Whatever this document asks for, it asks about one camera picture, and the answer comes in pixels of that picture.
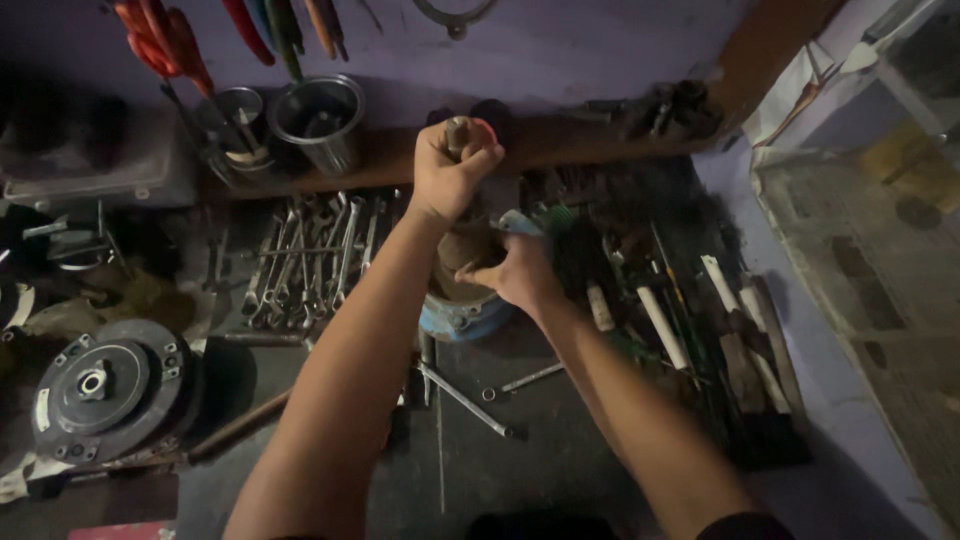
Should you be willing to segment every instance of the purple wall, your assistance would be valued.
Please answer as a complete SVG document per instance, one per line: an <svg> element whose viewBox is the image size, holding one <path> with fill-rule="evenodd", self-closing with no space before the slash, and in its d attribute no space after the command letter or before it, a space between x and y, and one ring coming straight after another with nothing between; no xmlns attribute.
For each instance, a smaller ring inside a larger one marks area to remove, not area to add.
<svg viewBox="0 0 960 540"><path fill-rule="evenodd" d="M353 0L336 2L350 62L328 61L293 0L311 74L342 72L367 89L375 126L417 125L428 110L466 111L496 97L519 113L588 98L638 95L651 83L709 73L727 37L754 0L506 0L454 42L410 0L368 0L385 35ZM452 12L479 0L434 0ZM282 86L282 66L266 67L247 49L217 0L181 0L214 82ZM28 61L134 102L160 101L156 77L127 47L125 31L97 0L0 3L0 57ZM176 82L184 101L197 92Z"/></svg>

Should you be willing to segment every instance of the black pulley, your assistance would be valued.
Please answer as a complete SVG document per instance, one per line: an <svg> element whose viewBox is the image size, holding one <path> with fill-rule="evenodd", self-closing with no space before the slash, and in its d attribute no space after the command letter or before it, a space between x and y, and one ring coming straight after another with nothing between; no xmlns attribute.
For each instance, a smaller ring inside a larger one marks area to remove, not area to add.
<svg viewBox="0 0 960 540"><path fill-rule="evenodd" d="M161 325L110 323L70 343L47 369L34 398L40 454L100 463L156 445L192 422L199 366Z"/></svg>

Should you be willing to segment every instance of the wooden shelf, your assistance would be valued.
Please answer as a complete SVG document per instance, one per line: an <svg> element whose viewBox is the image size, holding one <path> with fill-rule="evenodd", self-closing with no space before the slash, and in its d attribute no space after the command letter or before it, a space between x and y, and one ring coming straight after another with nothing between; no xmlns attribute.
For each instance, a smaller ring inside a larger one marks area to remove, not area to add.
<svg viewBox="0 0 960 540"><path fill-rule="evenodd" d="M760 0L728 40L719 58L723 78L710 85L710 97L725 112L720 134L712 140L678 142L642 138L622 141L616 128L560 116L518 118L501 172L520 172L560 164L602 163L702 152L737 129L759 105L783 69L846 0ZM414 146L419 128L364 133L364 163L354 173L325 177L316 169L276 189L242 189L234 199L260 199L299 192L407 184L413 181Z"/></svg>

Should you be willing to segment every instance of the hand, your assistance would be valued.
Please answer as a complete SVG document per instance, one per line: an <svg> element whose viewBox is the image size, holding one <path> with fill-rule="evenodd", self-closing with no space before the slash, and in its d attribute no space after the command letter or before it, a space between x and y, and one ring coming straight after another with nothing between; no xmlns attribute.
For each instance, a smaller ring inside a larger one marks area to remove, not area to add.
<svg viewBox="0 0 960 540"><path fill-rule="evenodd" d="M499 144L481 147L471 143L464 149L463 162L454 163L446 154L444 122L420 130L414 154L414 196L410 208L441 217L447 225L467 208L477 183L503 160Z"/></svg>
<svg viewBox="0 0 960 540"><path fill-rule="evenodd" d="M485 285L530 315L564 298L564 288L550 267L541 239L508 233L503 246L507 257L499 266L475 270L471 263L459 270L454 279L459 283Z"/></svg>

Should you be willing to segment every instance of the black sleeve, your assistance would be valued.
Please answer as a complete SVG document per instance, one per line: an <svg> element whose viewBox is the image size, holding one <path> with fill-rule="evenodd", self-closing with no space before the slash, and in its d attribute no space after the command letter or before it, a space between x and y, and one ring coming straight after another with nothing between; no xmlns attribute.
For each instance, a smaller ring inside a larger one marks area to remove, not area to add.
<svg viewBox="0 0 960 540"><path fill-rule="evenodd" d="M722 518L704 529L697 540L794 540L777 518L744 512Z"/></svg>

